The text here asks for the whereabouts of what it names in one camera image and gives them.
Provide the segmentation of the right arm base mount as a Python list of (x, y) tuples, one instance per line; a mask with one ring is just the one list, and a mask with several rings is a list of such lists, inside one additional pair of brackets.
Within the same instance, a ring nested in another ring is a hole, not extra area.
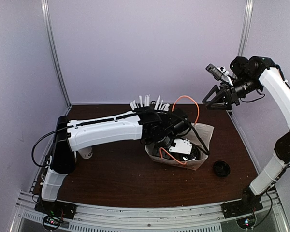
[(255, 206), (247, 206), (241, 200), (228, 202), (225, 201), (221, 205), (221, 210), (225, 219), (235, 218), (237, 225), (241, 229), (252, 229), (257, 224), (256, 212), (262, 210), (261, 203)]

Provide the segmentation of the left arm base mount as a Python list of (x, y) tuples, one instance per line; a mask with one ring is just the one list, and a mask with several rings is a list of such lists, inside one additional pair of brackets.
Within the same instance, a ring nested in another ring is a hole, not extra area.
[(42, 225), (45, 229), (53, 231), (60, 226), (67, 226), (68, 219), (74, 219), (77, 206), (73, 203), (60, 201), (48, 202), (38, 201), (34, 207), (35, 211), (44, 213)]

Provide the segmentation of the stack of black cup lids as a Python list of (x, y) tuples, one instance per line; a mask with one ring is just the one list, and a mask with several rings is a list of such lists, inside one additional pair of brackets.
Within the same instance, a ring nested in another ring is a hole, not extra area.
[(231, 172), (230, 166), (222, 160), (218, 160), (214, 163), (213, 170), (218, 177), (227, 177)]

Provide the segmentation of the black cup lid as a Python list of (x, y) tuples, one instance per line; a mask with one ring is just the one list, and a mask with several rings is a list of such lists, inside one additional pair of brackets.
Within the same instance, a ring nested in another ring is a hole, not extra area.
[(185, 161), (199, 160), (200, 156), (201, 156), (200, 150), (197, 147), (193, 147), (189, 154), (183, 156), (183, 160)]

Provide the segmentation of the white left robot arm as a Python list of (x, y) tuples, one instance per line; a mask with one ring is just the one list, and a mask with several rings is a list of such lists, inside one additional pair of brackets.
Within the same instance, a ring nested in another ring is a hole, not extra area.
[(123, 114), (91, 120), (58, 119), (49, 168), (41, 190), (41, 207), (54, 215), (60, 210), (56, 201), (65, 177), (76, 168), (76, 154), (116, 141), (145, 140), (165, 153), (191, 155), (192, 143), (178, 136), (191, 124), (182, 110), (170, 113), (150, 106), (135, 108)]

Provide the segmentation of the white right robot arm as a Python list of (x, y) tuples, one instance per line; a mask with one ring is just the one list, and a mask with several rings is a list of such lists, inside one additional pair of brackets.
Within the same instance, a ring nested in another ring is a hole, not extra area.
[(280, 137), (274, 146), (273, 155), (260, 174), (243, 190), (242, 199), (238, 203), (241, 213), (249, 213), (259, 202), (261, 196), (270, 189), (290, 166), (290, 86), (280, 66), (265, 56), (236, 56), (230, 63), (235, 75), (229, 76), (224, 67), (209, 64), (206, 70), (217, 80), (203, 99), (209, 110), (232, 110), (239, 106), (249, 93), (264, 90), (270, 94), (279, 110), (278, 118), (274, 118), (270, 110), (270, 122), (278, 128), (285, 126), (287, 133)]

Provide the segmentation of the white printed paper bag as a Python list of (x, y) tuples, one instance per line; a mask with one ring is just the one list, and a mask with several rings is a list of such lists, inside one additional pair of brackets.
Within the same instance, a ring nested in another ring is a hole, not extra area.
[(188, 95), (178, 97), (172, 106), (172, 111), (175, 110), (175, 105), (181, 98), (190, 99), (197, 107), (197, 116), (194, 122), (191, 123), (192, 127), (172, 139), (168, 147), (162, 148), (158, 144), (148, 144), (145, 145), (145, 151), (157, 163), (195, 171), (209, 157), (208, 153), (214, 127), (198, 123), (200, 116), (199, 105)]

